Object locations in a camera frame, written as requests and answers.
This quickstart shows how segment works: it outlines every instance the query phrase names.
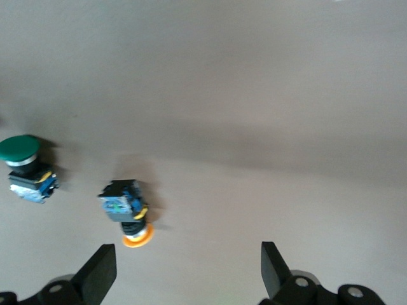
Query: gray surface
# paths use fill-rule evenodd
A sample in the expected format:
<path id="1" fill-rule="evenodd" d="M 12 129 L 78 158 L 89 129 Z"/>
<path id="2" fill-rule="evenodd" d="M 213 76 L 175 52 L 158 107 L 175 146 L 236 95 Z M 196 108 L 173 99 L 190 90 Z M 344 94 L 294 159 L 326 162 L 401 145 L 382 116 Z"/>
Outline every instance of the gray surface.
<path id="1" fill-rule="evenodd" d="M 104 304 L 257 304 L 271 240 L 332 291 L 402 304 L 406 15 L 403 0 L 0 1 L 0 137 L 54 142 L 63 183 L 45 205 L 1 184 L 1 289 L 27 297 L 115 242 Z M 114 178 L 148 183 L 143 248 L 99 206 Z"/>

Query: silver bolt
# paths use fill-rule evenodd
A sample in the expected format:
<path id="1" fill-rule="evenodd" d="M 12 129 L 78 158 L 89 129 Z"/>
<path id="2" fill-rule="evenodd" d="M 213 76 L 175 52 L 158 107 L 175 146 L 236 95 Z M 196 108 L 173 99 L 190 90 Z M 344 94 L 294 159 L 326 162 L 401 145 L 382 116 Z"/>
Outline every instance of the silver bolt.
<path id="1" fill-rule="evenodd" d="M 62 289 L 62 285 L 55 285 L 50 288 L 50 292 L 53 294 L 54 292 L 57 292 L 61 289 Z"/>
<path id="2" fill-rule="evenodd" d="M 356 288 L 356 287 L 350 287 L 348 289 L 348 293 L 352 297 L 362 297 L 363 296 L 363 292 L 361 292 L 361 290 L 359 288 Z"/>
<path id="3" fill-rule="evenodd" d="M 304 278 L 297 278 L 295 280 L 295 284 L 297 284 L 300 287 L 307 287 L 308 286 L 308 281 Z"/>

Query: orange ring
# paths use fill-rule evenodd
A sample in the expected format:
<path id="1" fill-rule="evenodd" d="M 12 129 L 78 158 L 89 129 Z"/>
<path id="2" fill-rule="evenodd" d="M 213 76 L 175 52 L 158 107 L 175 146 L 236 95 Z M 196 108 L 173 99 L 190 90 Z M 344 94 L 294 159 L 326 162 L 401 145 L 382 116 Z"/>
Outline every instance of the orange ring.
<path id="1" fill-rule="evenodd" d="M 148 243 L 154 235 L 154 226 L 152 224 L 147 224 L 147 232 L 142 236 L 138 236 L 136 238 L 127 238 L 123 236 L 123 244 L 129 248 L 138 248 L 144 246 Z"/>

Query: green cap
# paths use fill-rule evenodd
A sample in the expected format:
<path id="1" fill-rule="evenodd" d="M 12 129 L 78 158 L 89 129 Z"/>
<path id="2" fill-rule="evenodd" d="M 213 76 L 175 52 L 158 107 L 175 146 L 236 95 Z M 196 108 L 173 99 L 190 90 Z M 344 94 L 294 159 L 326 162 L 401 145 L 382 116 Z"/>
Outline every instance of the green cap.
<path id="1" fill-rule="evenodd" d="M 39 141 L 30 135 L 17 135 L 0 142 L 0 159 L 19 162 L 30 158 L 39 149 Z"/>

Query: green push button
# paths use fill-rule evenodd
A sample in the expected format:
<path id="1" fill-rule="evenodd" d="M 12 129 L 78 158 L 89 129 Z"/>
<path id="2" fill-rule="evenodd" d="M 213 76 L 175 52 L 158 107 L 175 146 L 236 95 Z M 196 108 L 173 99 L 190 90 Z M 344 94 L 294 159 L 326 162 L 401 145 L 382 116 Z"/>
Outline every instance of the green push button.
<path id="1" fill-rule="evenodd" d="M 30 158 L 38 149 L 38 139 L 30 135 L 17 135 L 0 142 L 0 159 L 19 162 Z"/>

